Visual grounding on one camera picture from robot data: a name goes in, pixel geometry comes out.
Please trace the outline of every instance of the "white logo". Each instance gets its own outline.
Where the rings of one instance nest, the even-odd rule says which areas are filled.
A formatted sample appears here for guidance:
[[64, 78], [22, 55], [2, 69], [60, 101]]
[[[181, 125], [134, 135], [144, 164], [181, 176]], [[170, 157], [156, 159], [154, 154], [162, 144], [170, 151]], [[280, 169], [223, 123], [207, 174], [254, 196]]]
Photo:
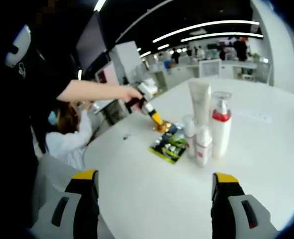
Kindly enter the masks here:
[[26, 72], [25, 72], [25, 67], [24, 67], [24, 64], [23, 62], [20, 62], [18, 64], [18, 67], [19, 67], [19, 73], [23, 76], [23, 78], [25, 79], [25, 75], [26, 75]]

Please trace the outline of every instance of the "white tube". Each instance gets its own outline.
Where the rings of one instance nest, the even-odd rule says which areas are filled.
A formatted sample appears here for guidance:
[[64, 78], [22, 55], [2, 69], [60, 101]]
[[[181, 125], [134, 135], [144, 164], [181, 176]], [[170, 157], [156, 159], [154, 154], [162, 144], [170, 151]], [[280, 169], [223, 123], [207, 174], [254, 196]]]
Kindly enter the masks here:
[[201, 81], [190, 81], [189, 89], [195, 120], [198, 125], [208, 125], [210, 117], [211, 86]]

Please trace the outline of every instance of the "human hand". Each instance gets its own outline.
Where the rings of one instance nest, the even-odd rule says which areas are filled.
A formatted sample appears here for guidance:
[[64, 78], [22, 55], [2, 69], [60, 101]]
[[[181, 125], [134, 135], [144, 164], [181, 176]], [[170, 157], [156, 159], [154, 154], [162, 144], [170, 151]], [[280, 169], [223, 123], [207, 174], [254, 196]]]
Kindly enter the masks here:
[[87, 111], [92, 107], [92, 103], [91, 102], [85, 102], [81, 105], [82, 110]]
[[139, 91], [132, 87], [122, 87], [122, 96], [121, 99], [125, 101], [125, 103], [128, 103], [134, 98], [141, 99], [142, 95], [140, 94]]
[[[125, 101], [125, 103], [130, 102], [134, 98], [137, 98], [137, 99], [142, 98], [141, 93], [132, 87], [124, 87], [123, 89], [124, 89], [124, 92], [123, 92], [123, 96], [121, 99], [123, 101]], [[134, 104], [131, 108], [133, 110], [141, 111], [141, 109], [139, 107], [139, 103]]]

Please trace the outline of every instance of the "red label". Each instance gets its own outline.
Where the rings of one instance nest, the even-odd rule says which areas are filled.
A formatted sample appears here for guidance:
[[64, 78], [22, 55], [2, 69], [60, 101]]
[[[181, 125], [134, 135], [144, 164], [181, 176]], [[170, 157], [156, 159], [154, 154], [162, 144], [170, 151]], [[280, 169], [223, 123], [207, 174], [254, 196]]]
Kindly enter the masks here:
[[212, 118], [221, 122], [227, 122], [230, 119], [230, 116], [228, 114], [221, 114], [217, 110], [213, 111]]

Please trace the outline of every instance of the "brown hair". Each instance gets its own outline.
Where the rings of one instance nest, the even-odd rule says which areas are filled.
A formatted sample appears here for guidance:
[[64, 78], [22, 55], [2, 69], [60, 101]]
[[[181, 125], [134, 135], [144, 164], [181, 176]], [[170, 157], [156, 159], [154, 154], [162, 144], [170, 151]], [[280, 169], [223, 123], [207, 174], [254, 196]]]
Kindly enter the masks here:
[[78, 130], [79, 116], [75, 109], [66, 102], [57, 107], [57, 129], [62, 134], [74, 133]]

